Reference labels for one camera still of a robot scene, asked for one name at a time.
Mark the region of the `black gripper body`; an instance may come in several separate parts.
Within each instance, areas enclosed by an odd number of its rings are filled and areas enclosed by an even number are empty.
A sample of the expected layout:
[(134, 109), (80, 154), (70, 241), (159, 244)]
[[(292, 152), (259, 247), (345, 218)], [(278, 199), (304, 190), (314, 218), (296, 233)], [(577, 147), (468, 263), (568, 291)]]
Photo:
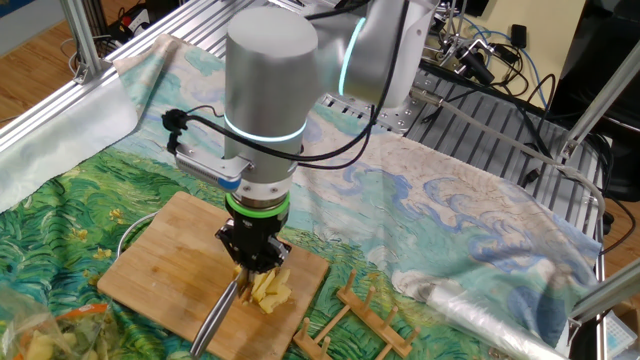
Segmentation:
[(258, 253), (269, 237), (276, 237), (284, 227), (287, 215), (259, 218), (236, 212), (233, 215), (235, 237), (248, 253), (248, 260), (257, 260)]

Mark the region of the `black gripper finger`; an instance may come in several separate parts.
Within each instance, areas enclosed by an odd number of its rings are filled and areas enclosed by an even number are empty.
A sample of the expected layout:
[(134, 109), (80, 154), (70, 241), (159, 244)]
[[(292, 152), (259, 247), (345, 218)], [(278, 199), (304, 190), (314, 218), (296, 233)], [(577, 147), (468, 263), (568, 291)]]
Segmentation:
[(257, 272), (265, 273), (273, 268), (280, 267), (289, 256), (291, 246), (269, 237), (257, 256)]
[(217, 232), (216, 238), (221, 241), (229, 256), (232, 258), (235, 264), (248, 269), (249, 260), (247, 259), (248, 253), (243, 246), (238, 242), (238, 238), (235, 237), (235, 226), (233, 222), (226, 222)]

